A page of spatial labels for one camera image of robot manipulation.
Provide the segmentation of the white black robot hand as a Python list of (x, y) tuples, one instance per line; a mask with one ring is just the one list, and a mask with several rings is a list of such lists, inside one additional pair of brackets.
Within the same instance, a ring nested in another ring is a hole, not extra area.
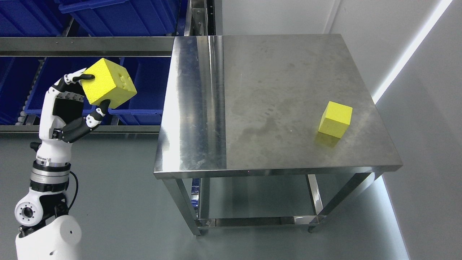
[(94, 79), (85, 69), (65, 74), (46, 91), (39, 124), (41, 145), (36, 162), (43, 166), (64, 166), (71, 161), (71, 146), (99, 127), (108, 113), (110, 100), (83, 115), (85, 93), (82, 81)]

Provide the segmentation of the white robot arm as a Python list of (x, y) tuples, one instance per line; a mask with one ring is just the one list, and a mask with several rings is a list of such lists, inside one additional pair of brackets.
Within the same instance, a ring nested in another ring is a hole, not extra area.
[(19, 226), (16, 253), (19, 260), (81, 260), (82, 230), (68, 199), (71, 144), (61, 140), (33, 142), (36, 151), (29, 191), (14, 209)]

